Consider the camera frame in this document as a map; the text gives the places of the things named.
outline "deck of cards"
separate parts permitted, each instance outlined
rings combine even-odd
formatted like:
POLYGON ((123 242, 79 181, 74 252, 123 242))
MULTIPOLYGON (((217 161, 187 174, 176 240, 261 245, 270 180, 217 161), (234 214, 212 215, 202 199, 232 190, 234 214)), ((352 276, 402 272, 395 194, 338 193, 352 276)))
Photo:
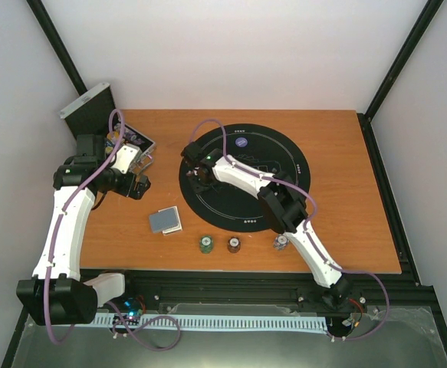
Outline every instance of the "deck of cards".
POLYGON ((162 232, 162 234, 168 235, 182 230, 176 205, 167 209, 160 209, 157 213, 150 215, 148 219, 154 234, 162 232))

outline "white arm segment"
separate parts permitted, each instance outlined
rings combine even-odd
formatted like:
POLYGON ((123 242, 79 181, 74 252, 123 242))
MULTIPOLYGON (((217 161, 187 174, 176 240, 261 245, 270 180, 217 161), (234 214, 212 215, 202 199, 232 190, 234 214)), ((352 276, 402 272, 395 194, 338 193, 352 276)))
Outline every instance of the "white arm segment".
MULTIPOLYGON (((252 171, 256 175, 260 176, 269 176, 272 178, 274 174, 269 172, 263 172, 254 169, 253 167, 247 166, 240 161, 237 161, 233 156, 227 155, 230 161, 236 163, 240 167, 245 167, 245 169, 252 171)), ((218 161, 216 161, 215 166, 213 167, 213 173, 215 174, 215 178, 220 182, 227 182, 228 184, 232 184, 233 186, 247 192, 254 198, 257 198, 257 193, 261 190, 261 187, 269 184, 268 180, 262 180, 256 178, 242 170, 234 167, 231 163, 229 163, 225 157, 222 157, 218 161)))
POLYGON ((302 221, 301 224, 297 226, 297 232, 285 232, 283 235, 293 243, 298 253, 300 253, 301 257, 307 262, 315 282, 324 288, 330 288, 331 285, 335 284, 337 280, 340 279, 342 274, 341 272, 334 270, 328 263, 324 262, 322 257, 315 250, 307 234, 312 237, 315 245, 320 250, 320 253, 324 255, 330 264, 339 268, 340 266, 332 259, 329 253, 327 253, 325 247, 317 237, 317 234, 315 234, 310 222, 307 223, 307 231, 304 230, 304 222, 305 221, 302 221))
MULTIPOLYGON (((272 177, 273 174, 269 172, 262 172, 256 170, 250 166, 247 166, 243 163, 237 161, 233 156, 227 155, 227 157, 235 163, 237 166, 243 166, 246 170, 252 171, 256 175, 260 175, 261 177, 268 176, 272 177)), ((215 178, 220 182, 227 182, 228 184, 232 184, 235 187, 242 189, 247 192, 251 196, 257 198, 257 194, 261 190, 261 187, 269 184, 268 180, 263 180, 256 178, 242 170, 238 167, 233 166, 229 163, 225 157, 222 157, 218 161, 216 161, 215 166, 213 167, 213 173, 215 178)), ((312 229, 312 225, 310 222, 307 223, 307 231, 304 231, 304 221, 297 226, 297 232, 285 232, 283 235, 286 236, 293 243, 294 247, 298 250, 301 257, 307 262, 308 267, 310 267, 312 274, 314 276, 314 280, 320 286, 324 288, 330 288, 331 285, 335 284, 337 280, 340 279, 341 273, 339 271, 331 268, 327 263, 324 262, 322 257, 315 251, 314 246, 311 244, 310 239, 307 237, 307 233, 310 234, 312 239, 314 240, 315 245, 318 247, 320 252, 329 260, 332 265, 340 267, 327 253, 325 247, 320 242, 319 238, 315 234, 315 231, 312 229)))
MULTIPOLYGON (((46 267, 49 266, 48 254, 51 236, 53 235, 58 216, 63 213, 61 208, 76 188, 76 186, 64 186, 54 192, 53 219, 49 227, 46 245, 38 265, 32 273, 32 276, 37 275, 40 280, 46 278, 46 267)), ((51 269, 52 279, 58 278, 60 274, 66 274, 67 278, 80 280, 80 251, 82 241, 84 240, 85 225, 87 224, 90 209, 94 205, 94 200, 94 194, 89 189, 84 189, 75 196, 68 206, 67 214, 61 220, 61 226, 56 238, 54 266, 51 269)))
POLYGON ((91 286, 97 292, 97 306, 102 307, 111 299, 124 294, 124 275, 123 274, 100 274, 92 280, 85 281, 86 285, 91 286))

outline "black circular mat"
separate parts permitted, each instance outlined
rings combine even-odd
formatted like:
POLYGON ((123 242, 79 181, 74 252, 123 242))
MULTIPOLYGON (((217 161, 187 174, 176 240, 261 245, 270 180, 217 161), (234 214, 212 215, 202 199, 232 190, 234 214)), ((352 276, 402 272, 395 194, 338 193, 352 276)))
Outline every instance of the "black circular mat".
MULTIPOLYGON (((225 126, 227 154, 238 161, 268 173, 285 171, 291 179, 308 191, 310 170, 305 156, 288 137, 266 126, 233 124, 225 126)), ((196 142, 208 154, 223 147, 222 130, 214 129, 196 142)), ((186 173, 189 167, 181 162, 179 184, 182 195, 191 209, 214 226, 234 232, 259 232, 269 228, 258 200, 226 183, 196 194, 186 173)))

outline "wooden table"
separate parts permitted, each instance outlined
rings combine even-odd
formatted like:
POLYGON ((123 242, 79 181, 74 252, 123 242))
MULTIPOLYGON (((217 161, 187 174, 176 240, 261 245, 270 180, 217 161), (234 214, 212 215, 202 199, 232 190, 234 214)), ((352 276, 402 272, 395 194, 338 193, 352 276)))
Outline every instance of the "wooden table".
MULTIPOLYGON (((400 273, 370 160, 354 111, 315 110, 127 110, 126 121, 154 139, 155 163, 147 169, 152 187, 140 201, 109 194, 90 214, 81 253, 83 268, 204 271, 309 271, 289 245, 273 249, 275 233, 234 233, 212 226, 187 206, 179 189, 180 153, 194 126, 207 117, 224 124, 255 123, 290 137, 307 157, 311 195, 318 204, 314 229, 342 267, 400 273), (183 230, 153 234, 148 216, 177 205, 183 230), (210 234, 212 253, 199 251, 210 234), (231 254, 228 238, 242 249, 231 254)), ((210 123, 199 135, 215 129, 210 123)))

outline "wall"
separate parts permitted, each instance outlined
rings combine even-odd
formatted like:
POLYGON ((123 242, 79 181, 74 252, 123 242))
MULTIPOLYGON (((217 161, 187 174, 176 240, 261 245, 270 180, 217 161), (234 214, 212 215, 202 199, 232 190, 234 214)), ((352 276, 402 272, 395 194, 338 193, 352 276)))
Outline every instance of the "wall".
POLYGON ((426 0, 44 0, 122 108, 365 111, 426 0))
POLYGON ((75 92, 26 1, 0 2, 0 364, 53 209, 52 176, 74 151, 59 111, 75 92))
POLYGON ((373 128, 422 282, 447 323, 447 2, 373 128))

